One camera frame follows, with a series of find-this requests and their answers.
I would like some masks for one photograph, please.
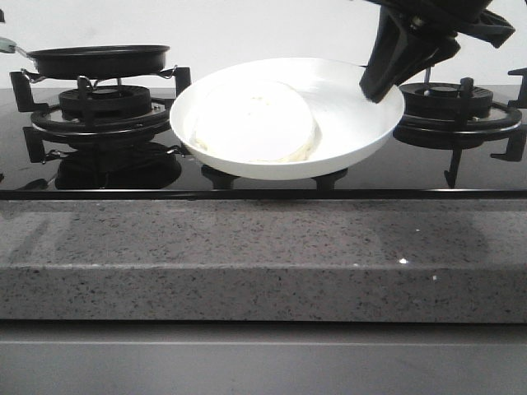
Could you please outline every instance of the robotic arm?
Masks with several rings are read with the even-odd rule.
[[[452,58],[458,33],[498,48],[514,28],[485,8],[491,0],[368,0],[381,5],[370,61],[361,79],[365,96],[379,102],[392,85]]]

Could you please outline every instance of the black frying pan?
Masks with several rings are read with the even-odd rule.
[[[113,45],[45,49],[26,52],[0,38],[0,52],[18,52],[31,59],[40,75],[61,80],[132,77],[159,72],[165,66],[165,45]]]

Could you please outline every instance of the speckled stone surface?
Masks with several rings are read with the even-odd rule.
[[[527,202],[0,202],[0,318],[526,323]]]

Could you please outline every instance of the flatbread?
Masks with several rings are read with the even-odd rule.
[[[217,86],[198,109],[194,142],[208,154],[239,162],[306,160],[316,122],[304,98],[276,81]]]

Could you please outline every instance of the white plate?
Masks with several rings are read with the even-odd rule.
[[[403,116],[404,98],[392,87],[378,104],[362,93],[363,67],[319,58],[275,58],[243,63],[196,81],[175,100],[170,124],[176,136],[202,163],[252,179],[304,179],[356,164],[381,148]],[[198,109],[215,87],[239,79],[279,81],[307,101],[318,124],[307,160],[289,163],[239,162],[212,156],[192,143]]]

